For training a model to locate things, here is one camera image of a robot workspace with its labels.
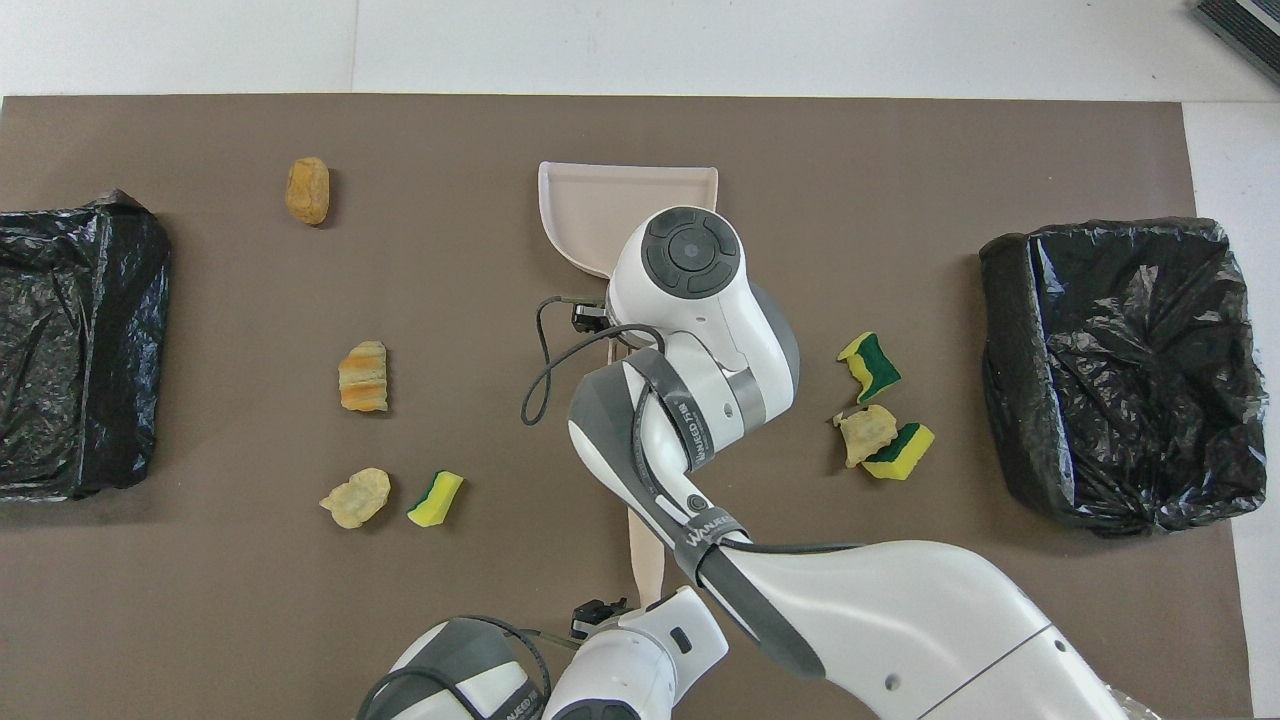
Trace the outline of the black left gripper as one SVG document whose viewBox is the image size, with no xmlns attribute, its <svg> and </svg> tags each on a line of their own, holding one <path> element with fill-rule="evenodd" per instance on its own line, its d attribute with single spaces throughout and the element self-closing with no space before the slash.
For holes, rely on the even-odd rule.
<svg viewBox="0 0 1280 720">
<path fill-rule="evenodd" d="M 631 611 L 627 598 L 605 602 L 595 598 L 579 605 L 572 611 L 572 638 L 586 639 L 600 625 Z"/>
</svg>

